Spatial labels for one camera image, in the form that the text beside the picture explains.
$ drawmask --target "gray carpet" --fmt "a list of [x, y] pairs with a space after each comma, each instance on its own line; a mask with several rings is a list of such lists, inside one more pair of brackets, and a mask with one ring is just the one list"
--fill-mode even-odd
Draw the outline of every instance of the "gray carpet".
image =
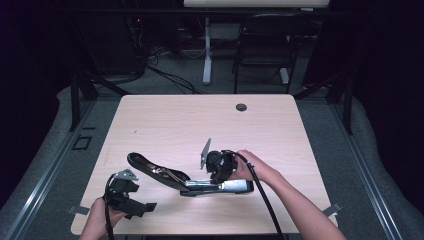
[[[300, 83], [311, 47], [306, 45], [300, 55], [292, 94], [301, 91]], [[214, 52], [212, 83], [209, 86], [201, 83], [203, 57], [189, 58], [184, 55], [163, 54], [159, 57], [156, 67], [183, 77], [192, 82], [196, 88], [208, 93], [232, 93], [232, 62], [228, 56], [230, 55], [227, 51]], [[108, 79], [115, 81], [118, 77]], [[134, 94], [182, 94], [173, 83], [149, 70], [140, 79], [119, 86]], [[71, 126], [69, 88], [58, 95], [61, 107], [55, 123], [27, 174], [0, 212], [1, 239], [6, 238], [15, 227], [21, 229], [19, 236], [23, 239], [78, 238], [70, 232], [73, 215], [68, 213], [67, 209], [80, 203], [119, 103], [119, 97], [109, 89], [103, 86], [97, 86], [97, 89], [100, 93], [98, 101], [86, 102], [82, 99], [83, 112], [87, 114], [84, 114], [85, 117], [74, 133], [68, 132]], [[335, 112], [337, 113], [339, 108], [327, 105], [323, 99], [324, 93], [325, 89], [313, 94], [307, 100], [297, 101], [297, 104], [330, 201], [340, 203], [344, 207], [337, 216], [339, 227], [348, 239], [388, 239], [369, 193], [364, 187], [355, 162], [355, 155], [346, 140], [344, 129], [338, 124], [340, 119]], [[402, 238], [422, 239], [424, 236], [423, 216], [403, 198], [393, 180], [384, 171], [376, 151], [372, 128], [360, 103], [354, 101], [353, 110], [352, 139], [357, 143], [369, 166]], [[77, 150], [81, 146], [74, 146], [78, 137], [91, 139], [86, 150]], [[58, 158], [63, 160], [63, 164], [54, 165]], [[34, 210], [35, 214], [31, 215], [32, 217], [25, 223], [18, 222], [19, 226], [14, 225], [22, 216], [22, 209], [28, 206], [27, 200], [30, 199], [34, 189], [37, 189], [38, 180], [43, 178], [46, 169], [52, 165], [57, 168], [57, 175], [50, 176], [54, 182], [46, 187], [47, 194], [41, 197], [42, 203], [39, 208]], [[147, 237], [147, 239], [157, 240], [211, 238], [209, 236]], [[142, 239], [142, 237], [131, 236], [128, 239]], [[215, 236], [213, 239], [273, 239], [273, 236]], [[297, 234], [292, 234], [290, 239], [301, 238]]]

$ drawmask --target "chair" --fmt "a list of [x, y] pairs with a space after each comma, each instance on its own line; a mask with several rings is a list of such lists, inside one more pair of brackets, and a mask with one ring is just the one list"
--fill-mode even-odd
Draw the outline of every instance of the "chair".
[[290, 69], [285, 93], [289, 93], [299, 46], [309, 21], [299, 15], [255, 14], [240, 25], [233, 63], [234, 93], [239, 84], [239, 67]]

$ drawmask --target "human arm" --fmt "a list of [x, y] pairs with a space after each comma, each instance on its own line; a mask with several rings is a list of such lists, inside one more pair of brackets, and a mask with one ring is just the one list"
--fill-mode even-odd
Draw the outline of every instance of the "human arm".
[[[346, 239], [331, 220], [307, 197], [293, 187], [276, 169], [247, 150], [238, 152], [254, 166], [258, 179], [266, 183], [280, 198], [304, 239]], [[229, 179], [253, 180], [247, 165], [236, 156], [238, 167]]]
[[[112, 227], [114, 227], [119, 220], [127, 214], [117, 211], [109, 207], [109, 216]], [[105, 217], [105, 201], [103, 198], [97, 198], [91, 205], [90, 214], [88, 215], [87, 222], [82, 230], [81, 240], [98, 240], [105, 236], [106, 231], [106, 217]]]

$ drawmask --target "human hand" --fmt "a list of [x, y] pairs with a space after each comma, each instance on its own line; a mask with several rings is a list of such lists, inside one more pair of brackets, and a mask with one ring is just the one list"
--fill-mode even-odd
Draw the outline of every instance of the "human hand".
[[[126, 215], [124, 212], [109, 207], [109, 218], [112, 227], [115, 227], [119, 220]], [[100, 239], [106, 233], [105, 201], [103, 198], [97, 198], [91, 205], [90, 214], [88, 215], [80, 239]]]
[[[240, 150], [238, 151], [238, 153], [245, 157], [254, 167], [255, 173], [258, 176], [259, 180], [266, 182], [267, 179], [272, 177], [274, 174], [279, 174], [277, 170], [266, 164], [252, 152], [248, 150]], [[253, 181], [252, 174], [250, 173], [250, 170], [247, 167], [246, 163], [237, 155], [234, 159], [237, 161], [237, 169], [233, 172], [233, 174], [231, 174], [228, 179], [246, 179]]]

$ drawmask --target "desk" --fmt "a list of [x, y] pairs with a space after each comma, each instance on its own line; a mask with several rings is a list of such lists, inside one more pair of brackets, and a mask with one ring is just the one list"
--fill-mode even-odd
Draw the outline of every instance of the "desk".
[[[244, 103], [240, 112], [236, 105]], [[130, 198], [157, 202], [142, 218], [123, 219], [115, 234], [269, 234], [275, 227], [255, 187], [247, 195], [182, 197], [130, 167], [130, 152], [208, 179], [200, 170], [200, 153], [208, 138], [212, 150], [249, 149], [275, 167], [320, 209], [330, 206], [296, 103], [290, 95], [128, 95], [122, 98], [81, 201], [90, 207], [102, 196], [113, 173], [130, 168], [140, 180]], [[298, 232], [284, 206], [266, 185], [264, 190], [284, 233]], [[80, 234], [87, 216], [77, 215], [71, 230]]]
[[[192, 8], [258, 8], [258, 12], [264, 8], [326, 8], [330, 0], [184, 0], [184, 7]], [[205, 20], [205, 67], [203, 69], [203, 84], [211, 83], [212, 57], [210, 44], [209, 18]], [[287, 72], [282, 72], [282, 79]]]

